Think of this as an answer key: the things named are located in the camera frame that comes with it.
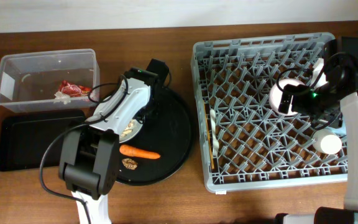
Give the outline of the cream cup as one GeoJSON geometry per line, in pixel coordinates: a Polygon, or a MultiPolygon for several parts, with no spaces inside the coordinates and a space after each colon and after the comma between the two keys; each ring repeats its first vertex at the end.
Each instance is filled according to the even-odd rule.
{"type": "Polygon", "coordinates": [[[336,154],[342,149],[341,139],[330,129],[321,129],[316,131],[312,138],[313,147],[324,154],[336,154]]]}

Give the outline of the peanut shells and rice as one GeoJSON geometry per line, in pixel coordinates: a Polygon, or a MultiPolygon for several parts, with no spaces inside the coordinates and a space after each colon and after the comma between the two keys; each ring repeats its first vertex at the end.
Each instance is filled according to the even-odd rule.
{"type": "Polygon", "coordinates": [[[132,119],[129,124],[125,127],[123,132],[121,133],[120,137],[126,137],[134,132],[134,129],[137,126],[137,121],[135,119],[132,119]]]}

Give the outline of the pink bowl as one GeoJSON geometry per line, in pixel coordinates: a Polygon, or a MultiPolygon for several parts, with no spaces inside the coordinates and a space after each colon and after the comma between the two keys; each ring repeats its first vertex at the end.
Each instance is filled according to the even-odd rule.
{"type": "MultiPolygon", "coordinates": [[[[293,78],[286,78],[283,80],[279,81],[279,85],[284,88],[286,85],[294,85],[294,86],[298,86],[298,85],[302,85],[303,82],[297,80],[297,79],[293,79],[293,78]]],[[[278,89],[278,86],[276,84],[274,84],[274,86],[271,88],[270,92],[269,92],[269,105],[270,107],[274,110],[274,112],[280,114],[280,115],[284,115],[284,116],[294,116],[297,114],[297,112],[292,111],[292,106],[290,106],[289,110],[287,113],[281,113],[278,110],[278,107],[280,105],[281,102],[281,98],[282,98],[282,94],[283,92],[281,90],[278,89]]]]}

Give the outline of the white plastic fork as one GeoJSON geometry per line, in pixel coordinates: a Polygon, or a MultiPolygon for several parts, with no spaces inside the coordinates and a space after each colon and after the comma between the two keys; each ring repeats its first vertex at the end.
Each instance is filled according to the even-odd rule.
{"type": "Polygon", "coordinates": [[[219,142],[216,137],[216,112],[210,109],[210,122],[211,122],[211,134],[212,134],[212,145],[213,145],[213,157],[218,156],[219,142]]]}

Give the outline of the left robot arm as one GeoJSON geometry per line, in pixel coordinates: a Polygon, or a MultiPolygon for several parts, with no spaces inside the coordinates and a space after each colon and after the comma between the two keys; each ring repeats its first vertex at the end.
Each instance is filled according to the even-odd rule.
{"type": "Polygon", "coordinates": [[[157,59],[145,70],[126,71],[113,96],[64,135],[58,176],[76,201],[81,223],[110,223],[108,193],[119,171],[119,136],[133,118],[144,119],[154,110],[169,73],[157,59]]]}

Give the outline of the red snack wrapper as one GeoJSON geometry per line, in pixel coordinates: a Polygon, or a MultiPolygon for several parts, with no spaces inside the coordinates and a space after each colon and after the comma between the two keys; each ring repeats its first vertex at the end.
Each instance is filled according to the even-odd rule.
{"type": "Polygon", "coordinates": [[[70,83],[66,80],[63,80],[58,90],[70,97],[80,97],[87,96],[88,93],[91,91],[91,88],[82,85],[76,85],[74,83],[70,83]]]}

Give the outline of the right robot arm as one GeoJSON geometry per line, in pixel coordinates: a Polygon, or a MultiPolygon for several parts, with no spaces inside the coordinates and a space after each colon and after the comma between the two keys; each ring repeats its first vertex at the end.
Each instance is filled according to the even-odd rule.
{"type": "Polygon", "coordinates": [[[323,60],[312,84],[279,87],[278,112],[308,115],[317,129],[343,118],[348,156],[344,207],[319,207],[311,215],[279,213],[275,223],[358,223],[358,38],[330,40],[324,45],[323,60]]]}

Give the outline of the grey dishwasher rack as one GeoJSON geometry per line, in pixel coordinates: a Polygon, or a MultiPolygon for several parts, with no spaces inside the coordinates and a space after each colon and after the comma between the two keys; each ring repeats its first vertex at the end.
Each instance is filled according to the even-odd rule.
{"type": "Polygon", "coordinates": [[[309,117],[271,109],[269,92],[286,68],[309,83],[305,70],[333,40],[329,32],[211,40],[193,46],[191,71],[200,130],[204,185],[220,194],[344,182],[346,150],[327,155],[313,148],[309,117]],[[211,170],[203,103],[212,145],[210,109],[216,112],[218,156],[211,170]]]}

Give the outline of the orange carrot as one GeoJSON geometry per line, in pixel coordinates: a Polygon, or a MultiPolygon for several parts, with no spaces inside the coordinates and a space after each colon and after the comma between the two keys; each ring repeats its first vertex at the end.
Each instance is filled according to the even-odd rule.
{"type": "Polygon", "coordinates": [[[156,152],[146,151],[129,145],[121,145],[119,152],[125,156],[129,157],[139,157],[144,159],[159,159],[160,154],[156,152]]]}

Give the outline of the wooden chopstick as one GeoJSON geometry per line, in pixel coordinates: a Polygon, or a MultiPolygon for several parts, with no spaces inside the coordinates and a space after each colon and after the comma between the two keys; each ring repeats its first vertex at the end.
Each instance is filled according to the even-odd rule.
{"type": "Polygon", "coordinates": [[[204,108],[204,118],[206,123],[206,135],[207,135],[207,142],[208,142],[208,150],[209,150],[209,158],[211,163],[211,170],[214,170],[214,161],[213,161],[213,149],[211,147],[211,138],[209,135],[209,126],[208,126],[208,118],[207,118],[207,112],[206,112],[206,105],[203,103],[204,108]]]}

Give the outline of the grey plate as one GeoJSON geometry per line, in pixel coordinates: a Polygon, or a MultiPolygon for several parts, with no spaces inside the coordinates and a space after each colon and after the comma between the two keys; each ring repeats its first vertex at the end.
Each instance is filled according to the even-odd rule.
{"type": "Polygon", "coordinates": [[[101,115],[103,115],[105,119],[96,124],[92,124],[91,127],[101,131],[113,131],[114,134],[119,136],[119,142],[124,143],[132,139],[140,131],[142,125],[137,122],[137,126],[133,133],[123,138],[120,137],[125,127],[132,119],[135,119],[134,116],[147,104],[147,102],[144,99],[142,100],[141,97],[127,95],[117,109],[110,115],[107,115],[108,110],[113,109],[118,105],[118,101],[119,97],[114,96],[113,99],[109,100],[107,103],[98,105],[94,111],[94,115],[96,115],[96,119],[99,119],[101,115]]]}

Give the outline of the walnut piece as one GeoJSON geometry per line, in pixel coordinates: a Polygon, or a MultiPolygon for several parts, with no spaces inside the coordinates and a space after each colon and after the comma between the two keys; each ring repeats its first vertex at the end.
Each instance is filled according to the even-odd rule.
{"type": "Polygon", "coordinates": [[[125,158],[122,160],[122,164],[126,169],[136,170],[138,163],[131,158],[125,158]]]}

